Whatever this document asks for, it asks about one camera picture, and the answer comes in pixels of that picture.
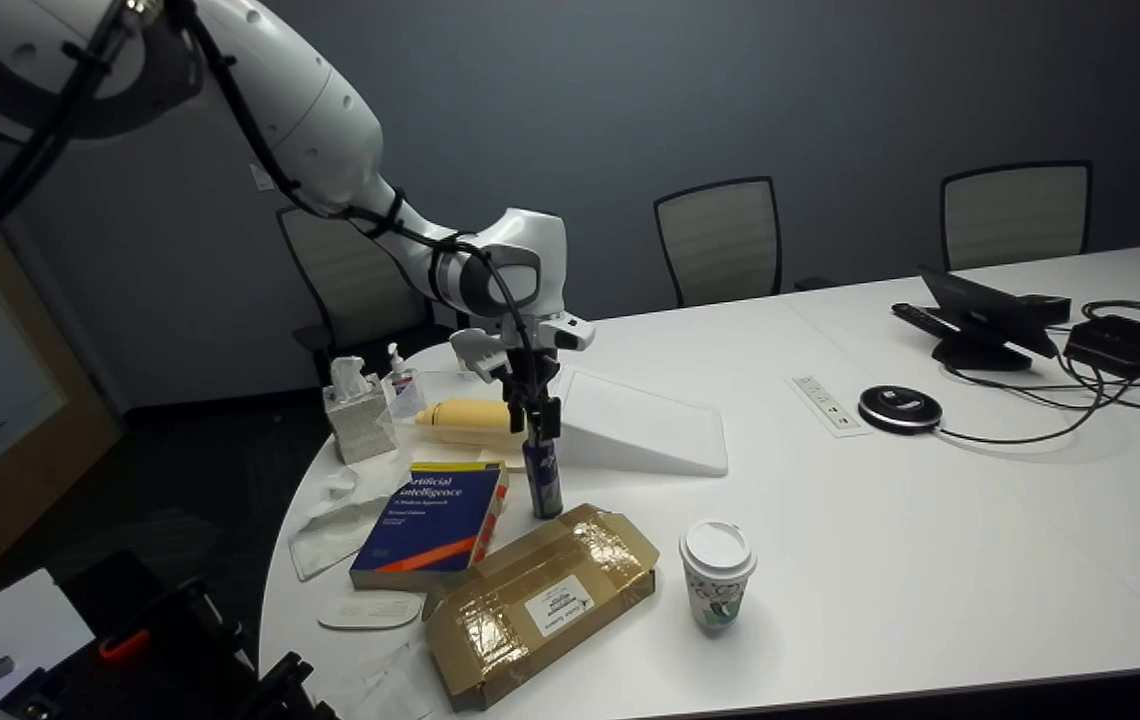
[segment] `wall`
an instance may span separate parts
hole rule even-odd
[[[1140,240],[1140,0],[274,0],[443,220],[569,215],[585,315],[673,304],[651,196],[769,173],[785,274],[941,258],[941,176],[1089,154],[1094,243]],[[178,110],[56,167],[19,247],[114,405],[307,385],[316,315],[231,136]]]

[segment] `label on box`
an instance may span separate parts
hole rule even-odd
[[[538,629],[538,636],[557,636],[576,615],[594,607],[594,598],[576,576],[564,576],[560,582],[529,595],[524,607],[529,607],[531,623]]]

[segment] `white table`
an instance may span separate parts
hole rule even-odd
[[[973,271],[1002,293],[1140,300],[1140,247]],[[921,279],[602,318],[570,367],[722,412],[727,476],[564,468],[569,505],[628,513],[659,545],[659,588],[488,715],[659,715],[1020,682],[1140,668],[1140,412],[1106,407],[1037,449],[955,449],[834,431],[798,393],[817,376],[844,407],[891,380],[932,393],[961,431],[1029,435],[1068,412],[951,380],[932,339],[886,315],[929,304]],[[455,371],[447,353],[418,371]],[[298,494],[332,468],[325,449]],[[447,715],[402,632],[338,636],[316,607],[343,567],[295,582],[281,528],[258,615],[258,663],[316,663],[311,694],[343,715]],[[739,518],[760,571],[739,623],[693,629],[676,537],[697,516]],[[499,537],[529,531],[515,492]]]

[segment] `chair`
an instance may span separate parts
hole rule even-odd
[[[678,304],[779,293],[779,222],[769,176],[673,190],[651,213]]]
[[[947,267],[1077,257],[1089,243],[1089,164],[1015,164],[941,189]]]
[[[402,279],[401,265],[351,222],[282,206],[281,232],[325,310],[325,324],[295,331],[319,385],[332,354],[363,354],[366,371],[385,371],[388,345],[406,354],[447,339],[447,328],[431,318],[431,304]]]

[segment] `white cup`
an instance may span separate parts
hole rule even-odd
[[[756,552],[745,545],[739,528],[727,518],[697,518],[678,545],[686,607],[701,632],[720,636],[745,598],[745,582],[756,571]]]

